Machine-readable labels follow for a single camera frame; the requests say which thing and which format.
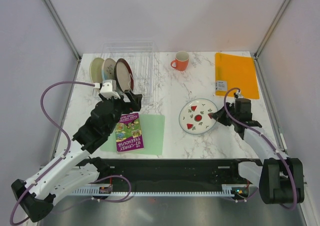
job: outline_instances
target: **orange folder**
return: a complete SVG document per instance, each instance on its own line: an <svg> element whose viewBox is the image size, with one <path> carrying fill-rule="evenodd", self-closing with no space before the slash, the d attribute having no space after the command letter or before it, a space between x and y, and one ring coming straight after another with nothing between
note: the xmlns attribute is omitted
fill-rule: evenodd
<svg viewBox="0 0 320 226"><path fill-rule="evenodd" d="M215 54L215 94L225 96L234 87L241 89L245 98L259 99L254 60L251 57Z"/></svg>

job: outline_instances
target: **white label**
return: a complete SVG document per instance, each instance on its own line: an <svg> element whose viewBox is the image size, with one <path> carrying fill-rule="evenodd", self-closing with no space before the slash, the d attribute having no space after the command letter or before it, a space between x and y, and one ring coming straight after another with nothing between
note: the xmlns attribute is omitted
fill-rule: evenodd
<svg viewBox="0 0 320 226"><path fill-rule="evenodd" d="M227 91L227 82L224 80L218 80L215 82L215 90Z"/></svg>

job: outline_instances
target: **green mat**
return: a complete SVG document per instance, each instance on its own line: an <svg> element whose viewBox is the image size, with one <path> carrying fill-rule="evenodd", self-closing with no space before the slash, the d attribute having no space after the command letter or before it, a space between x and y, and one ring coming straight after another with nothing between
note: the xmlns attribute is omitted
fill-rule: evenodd
<svg viewBox="0 0 320 226"><path fill-rule="evenodd" d="M165 132L164 115L139 115L144 149L130 153L143 155L162 155ZM100 149L107 152L117 152L116 134L113 132L108 141L101 145Z"/></svg>

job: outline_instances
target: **dish rack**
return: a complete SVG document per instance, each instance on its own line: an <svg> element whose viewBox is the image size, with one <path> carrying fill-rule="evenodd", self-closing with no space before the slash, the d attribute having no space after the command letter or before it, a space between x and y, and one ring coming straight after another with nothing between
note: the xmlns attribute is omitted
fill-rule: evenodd
<svg viewBox="0 0 320 226"><path fill-rule="evenodd" d="M102 46L101 58L117 61L125 59L134 79L134 94L142 94L142 104L152 105L154 98L155 67L159 53L153 41L113 41Z"/></svg>

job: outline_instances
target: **mug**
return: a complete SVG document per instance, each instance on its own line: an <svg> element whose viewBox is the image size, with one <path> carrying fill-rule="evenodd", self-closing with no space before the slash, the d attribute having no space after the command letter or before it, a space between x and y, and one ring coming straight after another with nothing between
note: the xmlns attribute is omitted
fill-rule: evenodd
<svg viewBox="0 0 320 226"><path fill-rule="evenodd" d="M171 62L171 67L179 71L184 71L189 63L189 54L186 51L179 51L175 54L175 60Z"/></svg>

